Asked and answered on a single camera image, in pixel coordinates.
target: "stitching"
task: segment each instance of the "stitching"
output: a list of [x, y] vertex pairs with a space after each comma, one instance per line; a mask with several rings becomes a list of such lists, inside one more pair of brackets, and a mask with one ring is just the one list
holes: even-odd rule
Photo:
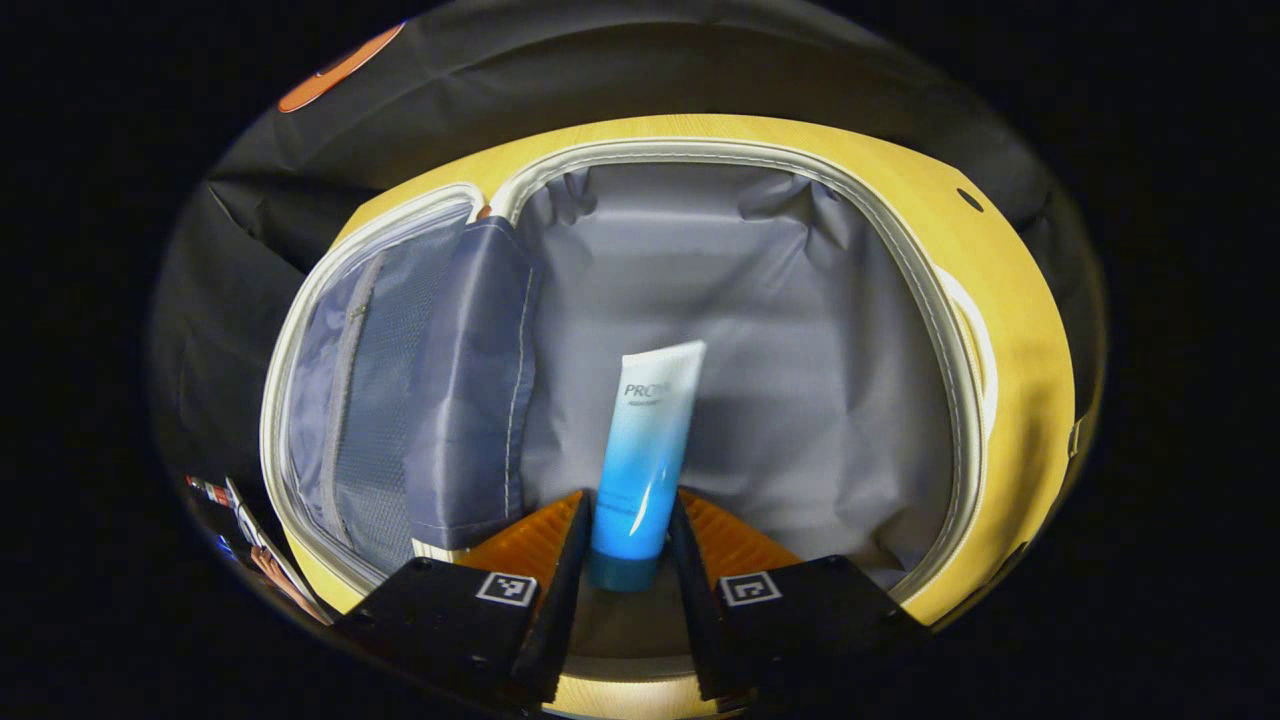
[[[511, 242], [513, 250], [520, 252], [521, 258], [526, 261], [529, 256], [525, 254], [524, 249], [516, 242], [516, 238], [507, 232], [507, 228], [498, 223], [485, 225], [493, 228], [502, 233], [502, 237]], [[517, 331], [517, 338], [520, 345], [520, 360], [516, 368], [516, 384], [511, 388], [511, 407], [507, 411], [507, 447], [506, 447], [506, 460], [503, 464], [503, 483], [502, 483], [502, 511], [503, 518], [511, 518], [511, 436], [516, 424], [516, 398], [520, 395], [520, 380], [525, 377], [525, 318], [529, 315], [529, 297], [532, 295], [530, 292], [534, 287], [534, 266], [530, 261], [529, 278], [525, 281], [525, 301], [520, 307], [520, 328]]]

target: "fabric divider panel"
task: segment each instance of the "fabric divider panel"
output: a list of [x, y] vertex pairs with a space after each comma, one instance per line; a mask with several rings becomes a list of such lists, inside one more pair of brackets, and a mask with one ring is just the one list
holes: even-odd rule
[[503, 218], [462, 234], [412, 368], [406, 448], [413, 538], [472, 547], [524, 515], [520, 456], [534, 387], [540, 272]]

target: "black fabric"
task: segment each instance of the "black fabric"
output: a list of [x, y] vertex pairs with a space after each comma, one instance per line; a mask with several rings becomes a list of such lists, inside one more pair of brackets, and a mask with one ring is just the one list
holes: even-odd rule
[[1078, 411], [1088, 410], [1101, 379], [1102, 299], [1083, 229], [1047, 170], [966, 90], [800, 1], [640, 9], [608, 0], [572, 13], [554, 3], [454, 3], [410, 20], [311, 105], [269, 109], [196, 190], [173, 232], [148, 338], [152, 416], [169, 466], [256, 475], [275, 334], [302, 273], [360, 202], [509, 140], [666, 113], [819, 123], [963, 170], [1024, 233], [1048, 278]]

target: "gray fabric lining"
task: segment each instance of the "gray fabric lining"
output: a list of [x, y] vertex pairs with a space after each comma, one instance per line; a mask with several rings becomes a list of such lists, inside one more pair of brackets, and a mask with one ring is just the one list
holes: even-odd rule
[[[547, 183], [517, 229], [545, 261], [526, 511], [598, 486], [622, 355], [701, 338], [681, 483], [882, 587], [919, 562], [951, 500], [948, 402], [911, 291], [855, 206], [776, 169], [599, 165]], [[571, 652], [687, 652], [671, 568], [646, 593], [584, 584]]]

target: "seam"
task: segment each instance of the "seam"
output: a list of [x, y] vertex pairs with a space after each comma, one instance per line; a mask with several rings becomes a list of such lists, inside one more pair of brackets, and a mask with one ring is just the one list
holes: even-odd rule
[[507, 228], [497, 223], [490, 224], [488, 227], [502, 233], [502, 236], [507, 238], [508, 242], [511, 242], [512, 249], [520, 252], [520, 255], [525, 259], [525, 261], [530, 263], [529, 275], [527, 279], [525, 281], [525, 299], [520, 307], [520, 328], [516, 331], [517, 343], [520, 346], [520, 360], [516, 366], [516, 384], [511, 388], [511, 406], [507, 410], [507, 445], [506, 445], [506, 459], [503, 461], [502, 511], [503, 511], [503, 518], [511, 518], [511, 437], [515, 432], [515, 424], [516, 424], [516, 398], [520, 396], [520, 382], [525, 375], [525, 318], [527, 318], [529, 315], [529, 297], [530, 295], [532, 295], [531, 290], [534, 287], [534, 266], [532, 263], [522, 251], [522, 249], [520, 247], [520, 245], [516, 242], [516, 238], [512, 237], [509, 232], [507, 232]]
[[[480, 525], [492, 525], [494, 523], [502, 523], [502, 521], [503, 520], [477, 520], [475, 523], [467, 523], [466, 525], [433, 525], [430, 523], [413, 523], [413, 524], [417, 525], [417, 527], [420, 527], [420, 528], [428, 528], [428, 529], [431, 529], [431, 530], [465, 530], [467, 528], [477, 528]], [[422, 544], [431, 544], [431, 543], [429, 543], [429, 542], [426, 542], [426, 541], [424, 541], [421, 538], [412, 538], [412, 539], [416, 539], [417, 542], [420, 542]]]

